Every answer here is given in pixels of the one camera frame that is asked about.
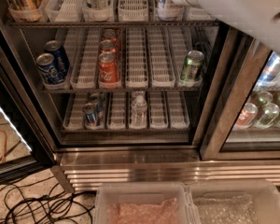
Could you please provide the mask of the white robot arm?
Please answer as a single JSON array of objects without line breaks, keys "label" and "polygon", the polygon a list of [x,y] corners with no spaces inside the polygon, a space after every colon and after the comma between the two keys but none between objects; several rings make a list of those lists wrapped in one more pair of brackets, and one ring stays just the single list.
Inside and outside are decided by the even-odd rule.
[{"label": "white robot arm", "polygon": [[211,16],[259,40],[280,54],[280,0],[172,0],[200,6]]}]

